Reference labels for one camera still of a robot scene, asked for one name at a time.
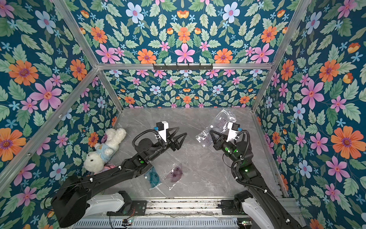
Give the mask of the purple protractor set pouch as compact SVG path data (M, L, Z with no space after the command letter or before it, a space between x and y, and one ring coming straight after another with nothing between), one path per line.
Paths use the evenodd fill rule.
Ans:
M163 177L163 183L169 190L172 190L174 186L183 178L183 176L183 164L177 164Z

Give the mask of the pink round toy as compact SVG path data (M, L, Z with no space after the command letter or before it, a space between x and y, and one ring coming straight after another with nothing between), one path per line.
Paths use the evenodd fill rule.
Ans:
M105 172L105 171L108 171L108 170L111 170L111 169L114 169L116 166L115 165L112 165L112 164L107 164L103 167L103 169L101 170L101 172Z

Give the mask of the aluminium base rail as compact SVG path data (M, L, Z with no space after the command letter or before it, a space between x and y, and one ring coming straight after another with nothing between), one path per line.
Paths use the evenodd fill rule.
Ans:
M139 209L129 216L107 213L90 215L72 226L73 229L257 229L246 214L223 210L231 197L210 198L140 198Z

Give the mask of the clear purple ruler set pouch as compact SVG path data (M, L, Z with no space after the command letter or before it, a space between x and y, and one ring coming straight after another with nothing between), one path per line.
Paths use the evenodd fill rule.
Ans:
M213 143L210 135L211 130L224 134L229 129L229 123L236 122L236 116L232 111L222 109L215 117L209 118L208 121L209 125L196 136L196 140L203 148L208 148Z

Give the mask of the white plush bear toy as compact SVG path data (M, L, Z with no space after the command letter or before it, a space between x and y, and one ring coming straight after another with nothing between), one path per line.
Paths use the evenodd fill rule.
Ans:
M104 166L111 160L118 151L119 145L125 139L127 132L123 128L106 130L106 141L97 143L94 151L87 154L84 161L84 168L91 173L100 173Z

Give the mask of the black hook rail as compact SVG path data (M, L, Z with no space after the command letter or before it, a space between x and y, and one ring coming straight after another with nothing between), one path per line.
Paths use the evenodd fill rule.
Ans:
M192 71L200 71L200 70L213 70L214 67L212 64L153 64L154 70L172 70L172 71L180 71L180 70L192 70Z

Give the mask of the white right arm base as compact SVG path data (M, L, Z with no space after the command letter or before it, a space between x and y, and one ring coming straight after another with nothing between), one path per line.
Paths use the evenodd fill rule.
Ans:
M234 195L234 209L240 214L250 216L260 229L274 229L270 218L249 191Z

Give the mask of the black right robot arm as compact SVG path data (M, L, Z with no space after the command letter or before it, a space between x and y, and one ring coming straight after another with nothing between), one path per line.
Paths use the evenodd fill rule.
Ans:
M223 151L232 160L230 166L234 180L246 188L235 194L233 208L254 221L255 229L309 229L302 226L272 194L262 174L253 163L250 134L240 129L234 138L211 130L215 150Z

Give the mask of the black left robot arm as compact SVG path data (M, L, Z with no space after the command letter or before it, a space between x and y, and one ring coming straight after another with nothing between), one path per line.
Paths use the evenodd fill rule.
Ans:
M178 130L178 127L166 129L166 140L156 128L143 131L132 141L136 154L125 159L121 165L88 177L67 178L51 201L59 226L67 228L77 223L86 214L90 207L88 201L94 196L116 184L143 175L152 167L151 162L168 149L179 150L187 134L177 134Z

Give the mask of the green ruler set pouch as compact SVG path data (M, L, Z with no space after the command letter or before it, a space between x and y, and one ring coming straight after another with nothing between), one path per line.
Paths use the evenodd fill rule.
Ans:
M148 190L151 191L157 187L159 187L162 182L159 174L157 173L155 167L151 167L144 175L144 179L146 180L146 184L148 185Z

